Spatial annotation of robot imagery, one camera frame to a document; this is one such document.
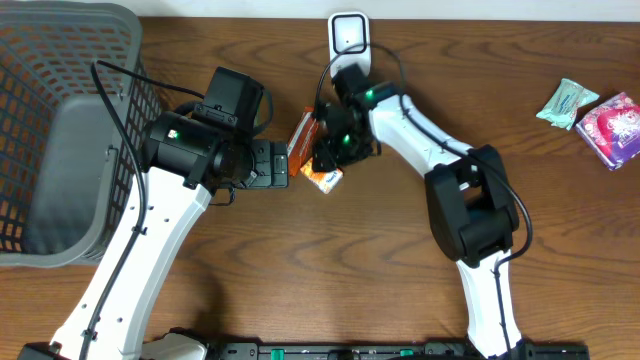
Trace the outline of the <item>orange snack bar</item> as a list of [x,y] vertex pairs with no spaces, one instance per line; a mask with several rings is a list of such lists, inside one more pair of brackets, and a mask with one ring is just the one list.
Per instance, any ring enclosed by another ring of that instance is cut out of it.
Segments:
[[287,144],[288,173],[291,177],[295,177],[311,157],[318,128],[313,108],[306,107]]

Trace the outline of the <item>small orange packet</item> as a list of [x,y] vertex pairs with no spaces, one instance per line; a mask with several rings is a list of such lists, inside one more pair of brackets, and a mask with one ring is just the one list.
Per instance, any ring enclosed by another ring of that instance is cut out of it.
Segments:
[[344,176],[344,173],[340,169],[336,169],[330,172],[315,172],[312,169],[312,165],[313,160],[309,159],[300,168],[300,171],[324,194],[329,194]]

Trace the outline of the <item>green wipes packet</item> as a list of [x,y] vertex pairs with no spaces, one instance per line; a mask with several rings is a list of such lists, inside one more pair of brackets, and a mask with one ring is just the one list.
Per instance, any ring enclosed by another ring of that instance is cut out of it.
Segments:
[[546,120],[553,127],[570,131],[577,119],[578,110],[599,99],[599,95],[577,82],[563,78],[554,94],[536,117]]

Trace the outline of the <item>purple red snack pack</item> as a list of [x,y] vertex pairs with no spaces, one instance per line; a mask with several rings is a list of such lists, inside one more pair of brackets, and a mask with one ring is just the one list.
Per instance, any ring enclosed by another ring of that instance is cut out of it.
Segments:
[[576,132],[610,170],[639,154],[639,105],[621,92],[589,111]]

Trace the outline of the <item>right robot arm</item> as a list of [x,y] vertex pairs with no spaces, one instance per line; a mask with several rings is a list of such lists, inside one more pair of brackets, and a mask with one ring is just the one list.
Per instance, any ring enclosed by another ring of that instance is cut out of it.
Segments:
[[442,131],[392,83],[334,86],[340,105],[316,102],[327,127],[314,168],[334,170],[372,156],[377,144],[398,153],[424,180],[428,221],[439,249],[461,277],[467,338],[485,359],[508,359],[522,343],[508,270],[513,234],[530,216],[491,146],[474,148]]

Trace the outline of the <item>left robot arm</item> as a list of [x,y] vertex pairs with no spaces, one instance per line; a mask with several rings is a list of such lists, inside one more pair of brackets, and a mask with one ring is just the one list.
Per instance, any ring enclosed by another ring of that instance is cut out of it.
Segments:
[[25,359],[204,359],[207,342],[169,332],[145,342],[149,317],[178,250],[220,189],[285,188],[287,146],[252,126],[164,112],[150,123],[143,170],[78,305]]

